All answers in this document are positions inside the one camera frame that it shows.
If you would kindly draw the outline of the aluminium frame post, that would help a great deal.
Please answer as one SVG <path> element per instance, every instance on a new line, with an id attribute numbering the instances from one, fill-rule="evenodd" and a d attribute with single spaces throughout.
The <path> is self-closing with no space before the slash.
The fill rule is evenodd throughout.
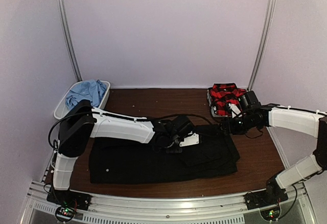
<path id="1" fill-rule="evenodd" d="M 255 85 L 255 81 L 256 81 L 256 78 L 257 78 L 259 70 L 260 70 L 260 65 L 261 65 L 263 57 L 264 57 L 265 48 L 266 48 L 268 36 L 269 36 L 269 31 L 270 31 L 273 16 L 274 16 L 275 5 L 276 5 L 276 0 L 267 0 L 266 13 L 265 13 L 265 18 L 264 18 L 264 24 L 263 24 L 263 28 L 262 28 L 261 38 L 260 38 L 260 42 L 259 42 L 259 47 L 258 47 L 254 66 L 253 66 L 252 73 L 251 73 L 250 80 L 249 80 L 248 87 L 247 87 L 247 89 L 249 91 L 252 90 Z"/>
<path id="2" fill-rule="evenodd" d="M 71 32 L 69 30 L 69 23 L 67 18 L 67 13 L 65 9 L 65 2 L 64 0 L 57 0 L 58 4 L 58 11 L 60 16 L 60 21 L 63 30 L 64 42 L 66 45 L 66 49 L 68 52 L 68 57 L 72 66 L 72 70 L 77 82 L 82 81 L 81 71 L 77 62 L 76 53 L 74 50 L 74 45 L 71 37 Z"/>

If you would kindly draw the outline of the red black plaid shirt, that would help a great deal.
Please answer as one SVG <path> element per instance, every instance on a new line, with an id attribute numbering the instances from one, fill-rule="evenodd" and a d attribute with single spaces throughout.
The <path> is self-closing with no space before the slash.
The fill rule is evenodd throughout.
<path id="1" fill-rule="evenodd" d="M 215 83 L 212 87 L 211 95 L 216 98 L 221 98 L 228 104 L 232 103 L 237 105 L 240 111 L 242 111 L 239 98 L 244 95 L 247 90 L 243 88 L 238 88 L 235 83 Z"/>

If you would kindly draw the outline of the left aluminium frame post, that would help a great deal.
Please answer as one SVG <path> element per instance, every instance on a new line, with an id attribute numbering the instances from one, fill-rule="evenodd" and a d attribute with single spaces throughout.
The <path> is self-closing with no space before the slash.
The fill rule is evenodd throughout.
<path id="1" fill-rule="evenodd" d="M 63 30 L 64 42 L 66 45 L 66 49 L 68 52 L 68 57 L 72 66 L 72 70 L 77 82 L 82 81 L 81 71 L 77 62 L 76 53 L 74 50 L 74 45 L 71 37 L 71 32 L 69 30 L 69 23 L 67 18 L 67 13 L 65 9 L 65 2 L 64 0 L 57 0 L 58 4 L 58 11 L 60 16 L 60 21 Z"/>

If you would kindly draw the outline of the left circuit board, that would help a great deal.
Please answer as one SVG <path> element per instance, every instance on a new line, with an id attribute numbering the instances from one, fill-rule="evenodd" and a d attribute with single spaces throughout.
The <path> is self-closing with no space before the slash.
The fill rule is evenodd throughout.
<path id="1" fill-rule="evenodd" d="M 71 221 L 76 215 L 76 212 L 66 207 L 58 207 L 55 210 L 55 217 L 60 222 Z"/>

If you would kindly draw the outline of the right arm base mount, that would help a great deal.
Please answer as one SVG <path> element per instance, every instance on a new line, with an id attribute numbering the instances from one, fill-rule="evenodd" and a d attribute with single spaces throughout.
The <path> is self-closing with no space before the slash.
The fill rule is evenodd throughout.
<path id="1" fill-rule="evenodd" d="M 257 192 L 247 192 L 244 201 L 248 210 L 277 205 L 288 200 L 285 188 L 280 188 L 276 179 L 271 178 L 266 182 L 266 189 Z"/>

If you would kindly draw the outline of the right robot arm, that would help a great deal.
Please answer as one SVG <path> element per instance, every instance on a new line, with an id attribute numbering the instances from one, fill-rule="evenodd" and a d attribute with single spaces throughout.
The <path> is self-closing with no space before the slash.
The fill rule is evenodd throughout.
<path id="1" fill-rule="evenodd" d="M 237 101 L 227 103 L 231 117 L 223 120 L 222 128 L 233 135 L 267 128 L 287 163 L 285 170 L 273 176 L 269 188 L 263 191 L 266 204 L 279 199 L 281 189 L 326 171 L 326 112 L 275 103 L 263 105 L 253 91 L 244 93 Z"/>

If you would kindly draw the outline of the light blue shirt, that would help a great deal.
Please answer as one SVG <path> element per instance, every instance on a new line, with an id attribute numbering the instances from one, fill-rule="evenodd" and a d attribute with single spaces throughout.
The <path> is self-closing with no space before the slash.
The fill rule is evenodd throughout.
<path id="1" fill-rule="evenodd" d="M 65 105 L 71 110 L 80 101 L 89 100 L 91 106 L 99 107 L 107 89 L 108 85 L 100 80 L 90 79 L 82 81 L 68 91 L 65 97 Z"/>

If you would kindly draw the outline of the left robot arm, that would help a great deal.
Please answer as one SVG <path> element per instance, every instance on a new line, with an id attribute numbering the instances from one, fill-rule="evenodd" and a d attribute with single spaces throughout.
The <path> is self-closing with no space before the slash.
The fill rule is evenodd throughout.
<path id="1" fill-rule="evenodd" d="M 173 120 L 132 117 L 92 107 L 90 101 L 81 100 L 59 125 L 58 144 L 53 187 L 54 198 L 63 206 L 74 198 L 68 191 L 74 165 L 91 138 L 110 138 L 154 145 L 167 152 L 181 152 L 183 147 L 199 144 L 193 123 L 187 115 L 175 115 Z"/>

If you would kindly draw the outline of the black long sleeve shirt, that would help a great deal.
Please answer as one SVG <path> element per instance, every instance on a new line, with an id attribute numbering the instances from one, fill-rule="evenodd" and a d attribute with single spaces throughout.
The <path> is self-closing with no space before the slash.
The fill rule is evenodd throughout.
<path id="1" fill-rule="evenodd" d="M 139 142 L 96 138 L 89 155 L 92 184 L 152 184 L 190 181 L 237 172 L 239 152 L 230 136 L 215 126 L 198 125 L 200 142 L 167 153 Z"/>

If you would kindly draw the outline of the right aluminium frame post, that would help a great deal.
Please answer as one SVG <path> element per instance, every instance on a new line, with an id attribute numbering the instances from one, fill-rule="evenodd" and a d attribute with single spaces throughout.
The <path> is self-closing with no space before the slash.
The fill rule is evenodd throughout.
<path id="1" fill-rule="evenodd" d="M 276 0 L 267 0 L 266 13 L 265 13 L 265 18 L 264 18 L 264 24 L 263 24 L 263 28 L 262 28 L 261 38 L 260 38 L 260 42 L 259 42 L 259 47 L 258 47 L 254 66 L 253 66 L 252 73 L 251 73 L 250 80 L 249 80 L 248 87 L 247 87 L 247 89 L 249 91 L 252 90 L 255 85 L 255 81 L 256 81 L 256 78 L 257 78 L 259 70 L 260 70 L 260 65 L 261 65 L 263 57 L 264 57 L 265 48 L 266 48 L 268 36 L 269 36 L 269 31 L 270 31 L 273 16 L 274 16 L 275 5 L 276 5 Z"/>

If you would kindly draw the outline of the circuit board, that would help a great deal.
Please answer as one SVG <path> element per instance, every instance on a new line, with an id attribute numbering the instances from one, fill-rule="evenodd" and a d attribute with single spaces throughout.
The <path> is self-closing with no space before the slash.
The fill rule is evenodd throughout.
<path id="1" fill-rule="evenodd" d="M 264 209 L 260 211 L 260 214 L 265 221 L 275 221 L 281 215 L 281 210 L 278 208 Z"/>
<path id="2" fill-rule="evenodd" d="M 76 212 L 66 207 L 58 207 L 55 210 L 55 217 L 60 222 L 71 221 L 76 215 Z"/>

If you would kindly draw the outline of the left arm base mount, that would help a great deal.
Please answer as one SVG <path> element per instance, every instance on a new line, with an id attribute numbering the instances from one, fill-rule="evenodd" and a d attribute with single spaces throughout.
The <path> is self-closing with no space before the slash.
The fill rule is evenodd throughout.
<path id="1" fill-rule="evenodd" d="M 91 195 L 71 190 L 56 190 L 50 187 L 46 200 L 73 210 L 87 211 L 91 201 Z"/>

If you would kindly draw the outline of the front aluminium rail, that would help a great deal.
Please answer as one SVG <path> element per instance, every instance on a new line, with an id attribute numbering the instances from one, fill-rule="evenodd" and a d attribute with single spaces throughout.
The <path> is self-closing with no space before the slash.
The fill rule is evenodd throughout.
<path id="1" fill-rule="evenodd" d="M 244 193 L 193 198 L 132 198 L 91 194 L 88 210 L 70 223 L 267 223 L 263 214 L 280 207 L 277 223 L 317 223 L 304 184 L 287 190 L 288 200 L 248 209 Z"/>

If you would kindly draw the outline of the right circuit board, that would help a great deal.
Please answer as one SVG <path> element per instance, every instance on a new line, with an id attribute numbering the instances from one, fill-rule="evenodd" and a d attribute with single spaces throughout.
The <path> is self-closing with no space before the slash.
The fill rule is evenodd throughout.
<path id="1" fill-rule="evenodd" d="M 275 221 L 281 215 L 281 210 L 278 208 L 264 209 L 260 211 L 260 214 L 265 221 Z"/>

